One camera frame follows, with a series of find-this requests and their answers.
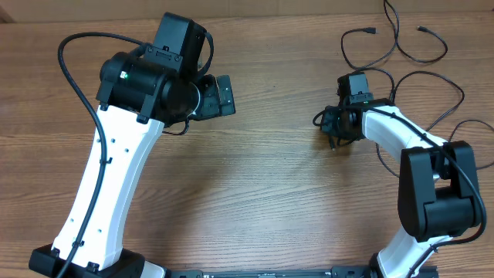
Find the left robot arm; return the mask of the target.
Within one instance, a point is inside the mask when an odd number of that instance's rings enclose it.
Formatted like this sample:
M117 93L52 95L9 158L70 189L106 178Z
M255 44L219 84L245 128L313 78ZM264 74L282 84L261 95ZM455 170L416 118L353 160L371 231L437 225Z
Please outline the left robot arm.
M34 249L31 271L47 277L165 277L163 266L123 247L140 174L174 124L232 115L228 76L200 64L213 38L191 19L164 14L154 41L136 41L100 70L93 145L73 207L54 241Z

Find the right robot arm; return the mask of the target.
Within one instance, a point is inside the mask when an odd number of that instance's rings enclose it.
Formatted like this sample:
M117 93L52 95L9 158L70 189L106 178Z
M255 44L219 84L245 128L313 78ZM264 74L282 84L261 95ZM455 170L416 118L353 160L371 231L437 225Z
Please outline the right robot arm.
M313 118L332 148L368 139L400 165L401 227L368 266L335 266L333 277L436 277L424 264L443 246L473 242L486 230L475 155L464 141L436 137L406 118L387 98L376 99L365 73L337 80L336 106Z

